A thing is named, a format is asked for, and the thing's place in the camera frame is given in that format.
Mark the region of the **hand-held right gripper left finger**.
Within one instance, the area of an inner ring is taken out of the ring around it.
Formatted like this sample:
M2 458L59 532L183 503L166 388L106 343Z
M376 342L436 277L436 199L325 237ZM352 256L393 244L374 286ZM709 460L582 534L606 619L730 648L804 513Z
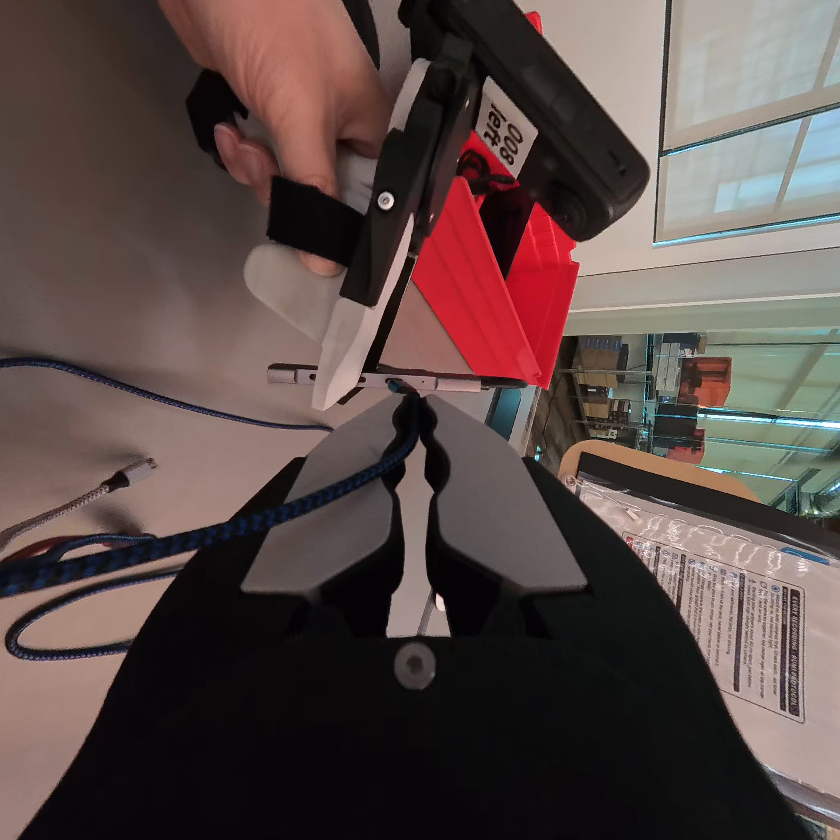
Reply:
M411 427L404 397L390 395L343 424L306 458L288 501L374 466L401 447ZM339 612L353 634L385 634L404 573L405 541L393 472L266 535L241 590L291 595Z

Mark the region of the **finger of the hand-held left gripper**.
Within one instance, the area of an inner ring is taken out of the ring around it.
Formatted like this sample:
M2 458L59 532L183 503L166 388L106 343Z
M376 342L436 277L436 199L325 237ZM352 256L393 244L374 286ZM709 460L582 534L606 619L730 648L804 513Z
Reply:
M389 304L402 304L416 260L410 255L414 228L414 217L395 227L382 217L365 223L322 341L314 409L329 409L357 386Z
M472 374L419 289L405 289L385 342L381 367L443 376Z

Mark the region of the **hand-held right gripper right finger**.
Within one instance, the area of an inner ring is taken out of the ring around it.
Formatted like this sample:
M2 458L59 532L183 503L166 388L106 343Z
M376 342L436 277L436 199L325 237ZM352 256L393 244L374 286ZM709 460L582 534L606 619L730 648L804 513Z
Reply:
M587 579L540 490L509 442L437 396L420 404L424 477L433 491L425 545L429 583L449 634L527 625L537 596L579 594Z

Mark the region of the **grey usb hub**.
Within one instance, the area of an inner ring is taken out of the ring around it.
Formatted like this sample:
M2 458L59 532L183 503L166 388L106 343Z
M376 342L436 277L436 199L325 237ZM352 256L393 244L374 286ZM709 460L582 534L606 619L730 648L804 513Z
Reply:
M315 386L318 369L312 365L276 363L267 369L267 381L276 385ZM400 380L417 391L425 392L479 392L484 386L479 377L472 375L438 374L428 371L362 372L354 385L347 386L340 395L360 389L387 389L389 382Z

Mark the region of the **red plastic bin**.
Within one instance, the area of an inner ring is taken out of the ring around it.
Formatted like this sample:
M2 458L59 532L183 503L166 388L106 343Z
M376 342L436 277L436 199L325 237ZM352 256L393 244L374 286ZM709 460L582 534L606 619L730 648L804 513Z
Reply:
M546 389L580 266L576 243L517 179L537 138L534 121L487 76L413 282L472 374Z

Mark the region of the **person's left hand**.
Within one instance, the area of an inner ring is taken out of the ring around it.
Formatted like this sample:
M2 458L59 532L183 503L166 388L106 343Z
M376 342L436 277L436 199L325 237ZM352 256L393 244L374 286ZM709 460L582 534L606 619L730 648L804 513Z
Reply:
M340 146L374 160L392 102L350 14L332 1L160 1L189 56L231 94L203 145L267 207L275 178L340 197Z

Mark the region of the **dark teal panel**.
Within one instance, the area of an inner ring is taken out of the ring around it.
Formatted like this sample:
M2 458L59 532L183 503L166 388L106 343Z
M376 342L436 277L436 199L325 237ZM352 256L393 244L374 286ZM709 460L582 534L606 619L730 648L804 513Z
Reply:
M499 387L495 389L490 400L485 424L520 454L522 451L522 437L529 415L532 388L526 385L522 388Z

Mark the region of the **wooden acrylic sign board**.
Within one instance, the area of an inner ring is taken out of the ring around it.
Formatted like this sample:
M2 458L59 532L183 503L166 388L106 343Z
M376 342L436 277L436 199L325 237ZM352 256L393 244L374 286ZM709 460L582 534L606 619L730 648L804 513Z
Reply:
M610 519L604 518L605 509L610 504L625 500L642 501L791 543L808 543L838 555L838 536L802 518L746 497L732 495L716 486L698 485L686 479L640 469L608 458L600 449L568 452L559 477L612 529ZM838 797L834 797L788 779L763 765L795 810L816 822L838 828L839 773Z

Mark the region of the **window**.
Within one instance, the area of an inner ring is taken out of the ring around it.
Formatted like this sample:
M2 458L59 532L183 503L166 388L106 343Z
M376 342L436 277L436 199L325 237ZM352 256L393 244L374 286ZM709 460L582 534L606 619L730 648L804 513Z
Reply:
M656 245L838 221L838 8L668 2Z

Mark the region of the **storage shelves with boxes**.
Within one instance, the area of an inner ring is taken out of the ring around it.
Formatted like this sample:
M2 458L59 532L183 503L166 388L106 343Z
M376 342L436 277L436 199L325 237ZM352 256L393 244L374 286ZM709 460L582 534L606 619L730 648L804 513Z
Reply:
M839 331L581 335L558 362L584 435L743 482L812 520L839 513ZM677 403L686 358L731 357L723 407Z

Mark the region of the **orange storage crate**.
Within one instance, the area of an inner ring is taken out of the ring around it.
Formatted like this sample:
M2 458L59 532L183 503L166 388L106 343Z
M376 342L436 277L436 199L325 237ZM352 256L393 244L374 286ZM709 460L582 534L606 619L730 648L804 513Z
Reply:
M731 381L731 357L686 358L681 363L677 403L723 407Z

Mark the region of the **printed instruction sheet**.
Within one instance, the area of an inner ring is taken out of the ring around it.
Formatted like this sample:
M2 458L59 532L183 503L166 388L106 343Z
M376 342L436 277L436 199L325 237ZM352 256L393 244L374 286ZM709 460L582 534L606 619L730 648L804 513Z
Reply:
M759 760L838 797L838 555L642 501L604 518L677 607Z

